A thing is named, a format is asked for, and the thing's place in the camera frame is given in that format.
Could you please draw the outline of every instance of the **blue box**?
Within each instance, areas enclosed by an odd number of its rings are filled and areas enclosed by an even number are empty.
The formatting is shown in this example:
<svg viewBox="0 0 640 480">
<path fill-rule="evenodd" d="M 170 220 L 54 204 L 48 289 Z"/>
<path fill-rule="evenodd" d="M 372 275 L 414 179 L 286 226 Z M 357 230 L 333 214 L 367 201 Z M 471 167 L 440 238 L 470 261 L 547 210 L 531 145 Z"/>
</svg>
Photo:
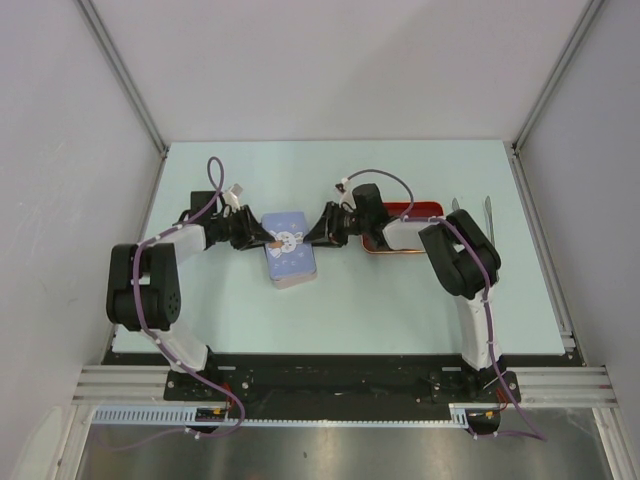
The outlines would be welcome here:
<svg viewBox="0 0 640 480">
<path fill-rule="evenodd" d="M 267 213 L 262 226 L 276 239 L 265 245 L 269 276 L 278 288 L 298 285 L 316 277 L 313 247 L 303 243 L 309 232 L 303 212 Z"/>
</svg>

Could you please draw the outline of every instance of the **cable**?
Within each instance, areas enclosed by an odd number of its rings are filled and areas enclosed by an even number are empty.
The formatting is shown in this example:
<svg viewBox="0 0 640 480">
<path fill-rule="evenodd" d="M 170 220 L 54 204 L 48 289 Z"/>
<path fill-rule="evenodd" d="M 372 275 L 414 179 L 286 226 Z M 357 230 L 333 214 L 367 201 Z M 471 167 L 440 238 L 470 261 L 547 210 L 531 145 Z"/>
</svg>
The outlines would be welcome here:
<svg viewBox="0 0 640 480">
<path fill-rule="evenodd" d="M 351 180 L 352 178 L 355 178 L 355 177 L 357 177 L 359 175 L 362 175 L 363 173 L 378 173 L 380 175 L 384 175 L 385 177 L 393 178 L 396 182 L 398 182 L 400 185 L 402 185 L 404 187 L 404 189 L 409 194 L 409 206 L 407 208 L 405 208 L 404 212 L 402 212 L 400 214 L 400 218 L 404 221 L 406 219 L 407 215 L 409 215 L 409 212 L 411 211 L 411 209 L 413 209 L 413 203 L 414 203 L 413 202 L 413 192 L 409 188 L 409 185 L 407 185 L 404 182 L 404 180 L 402 180 L 400 177 L 397 177 L 393 173 L 385 172 L 384 170 L 378 170 L 377 168 L 365 168 L 364 170 L 358 170 L 357 172 L 352 173 L 351 175 L 349 175 L 347 177 L 347 180 Z"/>
<path fill-rule="evenodd" d="M 213 177 L 211 176 L 211 164 L 214 161 L 217 162 L 218 166 L 220 167 L 220 184 L 219 185 L 216 185 L 215 181 L 213 180 Z M 171 235 L 172 233 L 182 229 L 185 225 L 189 225 L 189 224 L 195 222 L 207 210 L 209 210 L 209 208 L 211 208 L 215 204 L 215 202 L 218 200 L 218 198 L 220 197 L 220 195 L 222 193 L 222 186 L 224 184 L 224 166 L 222 165 L 222 162 L 220 161 L 220 159 L 218 157 L 211 157 L 209 159 L 209 161 L 207 162 L 207 175 L 209 177 L 209 181 L 211 182 L 211 184 L 216 189 L 215 193 L 213 194 L 213 197 L 211 197 L 211 200 L 209 200 L 209 202 L 204 207 L 202 207 L 202 209 L 199 212 L 197 212 L 192 217 L 189 217 L 188 220 L 186 220 L 186 221 L 184 221 L 182 223 L 178 223 L 177 225 L 174 225 L 174 226 L 168 228 L 167 230 L 159 233 L 155 237 L 148 238 L 147 240 L 144 240 L 144 241 L 140 242 L 140 244 L 138 245 L 138 248 L 136 249 L 136 252 L 133 255 L 133 298 L 134 298 L 134 302 L 135 302 L 135 306 L 136 306 L 136 313 L 138 315 L 138 320 L 140 321 L 140 326 L 142 327 L 142 330 L 156 343 L 156 345 L 158 346 L 158 349 L 162 352 L 162 354 L 170 362 L 172 362 L 172 363 L 176 364 L 177 366 L 179 366 L 182 370 L 184 370 L 186 373 L 191 375 L 193 378 L 195 378 L 196 380 L 204 383 L 208 387 L 213 388 L 214 390 L 217 390 L 220 393 L 223 393 L 224 395 L 229 397 L 231 400 L 233 400 L 238 405 L 238 408 L 240 409 L 240 418 L 235 423 L 235 425 L 233 425 L 230 429 L 224 430 L 222 432 L 217 432 L 216 431 L 216 432 L 212 432 L 212 433 L 202 433 L 202 432 L 197 432 L 196 433 L 196 438 L 200 438 L 200 437 L 219 438 L 219 437 L 224 437 L 224 436 L 230 435 L 231 433 L 235 432 L 238 428 L 240 428 L 240 426 L 242 425 L 242 422 L 244 422 L 244 419 L 246 417 L 246 412 L 245 412 L 244 405 L 242 404 L 240 399 L 236 395 L 234 395 L 232 392 L 230 392 L 230 391 L 224 389 L 223 387 L 221 387 L 220 385 L 217 385 L 217 384 L 213 383 L 212 381 L 204 378 L 202 375 L 198 374 L 198 372 L 196 372 L 192 368 L 184 365 L 182 363 L 182 361 L 180 361 L 180 359 L 177 358 L 173 354 L 173 352 L 171 352 L 169 349 L 167 349 L 167 347 L 165 347 L 165 345 L 162 343 L 160 338 L 158 338 L 158 336 L 149 328 L 149 325 L 147 324 L 147 320 L 145 319 L 145 316 L 144 316 L 144 308 L 142 306 L 142 295 L 140 293 L 140 278 L 139 278 L 140 277 L 140 259 L 142 258 L 142 252 L 146 248 L 148 248 L 151 245 L 153 245 L 156 242 L 158 242 L 159 240 L 161 240 L 161 239 Z M 137 442 L 137 443 L 135 443 L 133 445 L 127 445 L 125 447 L 118 447 L 117 451 L 128 450 L 130 448 L 136 448 L 136 447 L 139 447 L 141 445 L 146 444 L 147 442 L 155 440 L 156 438 L 159 438 L 159 437 L 164 436 L 164 435 L 168 435 L 169 433 L 176 433 L 178 431 L 184 431 L 184 430 L 183 429 L 167 430 L 165 432 L 161 432 L 162 435 L 161 434 L 156 434 L 156 435 L 153 435 L 153 436 L 151 436 L 151 437 L 149 437 L 149 438 L 147 438 L 145 440 L 142 440 L 141 442 Z"/>
<path fill-rule="evenodd" d="M 500 401 L 500 404 L 504 403 L 504 407 L 503 406 L 500 407 L 500 411 L 504 412 L 509 406 L 509 400 L 504 395 L 504 393 L 502 393 L 502 390 L 500 390 L 499 388 L 496 389 L 496 392 L 497 392 L 498 400 Z"/>
<path fill-rule="evenodd" d="M 507 385 L 507 382 L 505 381 L 505 379 L 503 378 L 503 374 L 502 372 L 500 372 L 500 367 L 498 366 L 498 362 L 496 361 L 496 353 L 494 350 L 494 332 L 493 332 L 493 315 L 491 312 L 491 304 L 489 303 L 489 289 L 491 288 L 491 280 L 489 279 L 489 273 L 487 272 L 486 268 L 484 268 L 484 265 L 482 264 L 482 261 L 480 260 L 480 258 L 478 257 L 478 254 L 475 252 L 475 250 L 471 247 L 471 245 L 469 245 L 469 242 L 467 242 L 467 240 L 462 236 L 462 234 L 458 231 L 458 229 L 452 225 L 449 221 L 447 221 L 444 218 L 441 217 L 428 217 L 428 218 L 411 218 L 409 219 L 411 221 L 429 221 L 429 222 L 436 222 L 436 223 L 440 223 L 442 225 L 444 225 L 445 227 L 447 227 L 451 233 L 453 233 L 453 235 L 456 237 L 456 239 L 464 246 L 464 248 L 467 250 L 467 252 L 469 252 L 469 256 L 471 256 L 471 258 L 473 259 L 474 263 L 478 266 L 478 268 L 480 269 L 480 273 L 482 273 L 482 278 L 484 279 L 484 291 L 482 294 L 482 301 L 484 304 L 484 312 L 485 312 L 485 316 L 487 318 L 487 332 L 488 332 L 488 343 L 489 343 L 489 357 L 491 358 L 491 365 L 493 367 L 493 370 L 496 372 L 496 375 L 498 376 L 498 381 L 500 382 L 500 385 L 502 386 L 502 390 L 504 393 L 506 393 L 507 395 L 507 399 L 513 404 L 513 406 L 515 407 L 515 409 L 518 411 L 518 413 L 520 414 L 520 417 L 522 418 L 522 420 L 524 420 L 524 422 L 527 424 L 527 426 L 533 431 L 533 433 L 529 433 L 529 432 L 523 432 L 523 431 L 519 431 L 519 430 L 507 430 L 507 431 L 503 431 L 503 432 L 494 432 L 493 434 L 488 434 L 488 435 L 478 435 L 476 432 L 473 431 L 473 429 L 471 427 L 469 427 L 469 433 L 471 433 L 473 435 L 473 438 L 483 438 L 483 437 L 529 437 L 529 438 L 535 438 L 537 440 L 541 440 L 543 442 L 546 442 L 547 436 L 542 433 L 538 427 L 529 419 L 529 417 L 527 416 L 527 414 L 525 413 L 525 411 L 522 409 L 522 407 L 520 406 L 520 404 L 518 403 L 518 401 L 515 399 L 515 397 L 513 396 L 513 393 L 511 393 L 511 390 L 509 389 L 509 386 Z"/>
</svg>

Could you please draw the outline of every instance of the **tabletop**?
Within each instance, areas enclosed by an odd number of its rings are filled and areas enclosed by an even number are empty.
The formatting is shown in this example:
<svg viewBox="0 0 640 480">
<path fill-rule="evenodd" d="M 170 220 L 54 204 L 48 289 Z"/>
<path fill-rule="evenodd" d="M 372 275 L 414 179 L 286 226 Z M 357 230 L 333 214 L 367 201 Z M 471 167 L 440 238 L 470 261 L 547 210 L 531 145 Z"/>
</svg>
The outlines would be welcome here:
<svg viewBox="0 0 640 480">
<path fill-rule="evenodd" d="M 489 195 L 502 258 L 493 310 L 507 354 L 563 354 L 564 348 L 507 154 L 501 141 L 207 142 L 171 145 L 146 235 L 173 224 L 192 190 L 210 190 L 206 164 L 219 157 L 225 187 L 240 184 L 241 201 L 258 221 L 265 213 L 303 211 L 309 226 L 334 185 L 365 169 L 405 180 L 416 201 L 436 201 L 445 214 L 455 197 L 487 232 Z M 217 176 L 213 167 L 214 178 Z M 367 174 L 384 201 L 406 201 L 392 179 Z M 180 265 L 178 321 L 214 352 L 278 354 L 451 354 L 461 334 L 453 298 L 426 255 L 371 255 L 353 238 L 341 249 L 315 248 L 317 278 L 278 290 L 265 251 L 217 244 Z M 155 347 L 119 327 L 115 352 Z"/>
</svg>

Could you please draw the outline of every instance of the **red tray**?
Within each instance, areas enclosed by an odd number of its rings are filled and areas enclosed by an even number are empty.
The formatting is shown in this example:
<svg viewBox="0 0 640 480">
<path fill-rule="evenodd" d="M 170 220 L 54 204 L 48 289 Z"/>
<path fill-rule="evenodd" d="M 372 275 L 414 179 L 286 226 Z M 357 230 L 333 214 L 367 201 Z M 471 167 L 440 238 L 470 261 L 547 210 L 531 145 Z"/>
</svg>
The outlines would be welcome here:
<svg viewBox="0 0 640 480">
<path fill-rule="evenodd" d="M 399 216 L 409 206 L 409 202 L 389 202 L 384 204 L 389 215 Z M 444 215 L 442 205 L 438 202 L 415 202 L 409 212 L 409 218 L 413 217 L 439 217 Z M 362 248 L 368 253 L 424 253 L 421 250 L 376 250 L 368 238 L 362 236 Z"/>
</svg>

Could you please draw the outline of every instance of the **metal floor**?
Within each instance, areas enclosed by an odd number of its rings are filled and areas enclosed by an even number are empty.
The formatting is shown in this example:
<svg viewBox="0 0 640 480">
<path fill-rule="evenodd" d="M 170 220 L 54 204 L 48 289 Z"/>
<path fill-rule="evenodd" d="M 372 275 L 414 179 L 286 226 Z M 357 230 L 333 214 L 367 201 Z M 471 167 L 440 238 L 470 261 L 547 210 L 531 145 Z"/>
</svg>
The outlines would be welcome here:
<svg viewBox="0 0 640 480">
<path fill-rule="evenodd" d="M 506 412 L 502 428 L 521 427 Z M 463 430 L 252 427 L 228 438 L 183 434 L 111 453 L 94 436 L 120 446 L 158 427 L 93 427 L 78 479 L 413 480 L 611 479 L 591 410 L 535 410 L 548 443 L 500 438 L 474 441 Z"/>
</svg>

